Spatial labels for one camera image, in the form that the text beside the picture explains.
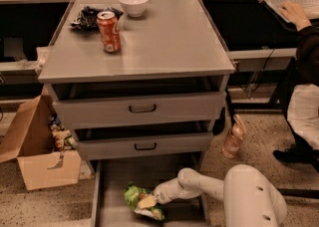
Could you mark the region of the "person's hand on keyboard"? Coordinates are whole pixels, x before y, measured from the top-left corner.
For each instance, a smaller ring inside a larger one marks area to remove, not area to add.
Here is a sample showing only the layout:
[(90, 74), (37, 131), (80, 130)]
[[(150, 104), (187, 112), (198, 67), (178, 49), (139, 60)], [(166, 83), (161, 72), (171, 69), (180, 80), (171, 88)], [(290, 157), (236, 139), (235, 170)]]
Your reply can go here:
[(311, 26), (311, 22), (303, 8), (297, 3), (283, 2), (279, 7), (279, 11), (289, 22), (295, 25), (298, 31)]

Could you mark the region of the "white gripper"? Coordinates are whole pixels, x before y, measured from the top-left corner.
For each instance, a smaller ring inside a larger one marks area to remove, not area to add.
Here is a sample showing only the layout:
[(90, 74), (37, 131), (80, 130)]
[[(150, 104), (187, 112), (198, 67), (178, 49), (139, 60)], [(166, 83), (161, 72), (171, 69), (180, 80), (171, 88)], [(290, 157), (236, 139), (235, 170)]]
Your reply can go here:
[(182, 186), (176, 178), (159, 184), (153, 191), (153, 195), (148, 195), (139, 201), (138, 207), (141, 209), (154, 207), (157, 203), (167, 204), (178, 199), (182, 191)]

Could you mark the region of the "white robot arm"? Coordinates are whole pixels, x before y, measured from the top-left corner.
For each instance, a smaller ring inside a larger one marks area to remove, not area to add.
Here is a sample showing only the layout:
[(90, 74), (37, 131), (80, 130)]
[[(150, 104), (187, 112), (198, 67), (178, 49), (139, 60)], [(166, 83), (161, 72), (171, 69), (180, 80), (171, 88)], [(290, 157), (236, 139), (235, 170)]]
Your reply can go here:
[(281, 193), (256, 168), (238, 164), (223, 180), (183, 168), (138, 202), (139, 209), (206, 194), (223, 203), (226, 227), (279, 227), (287, 215)]

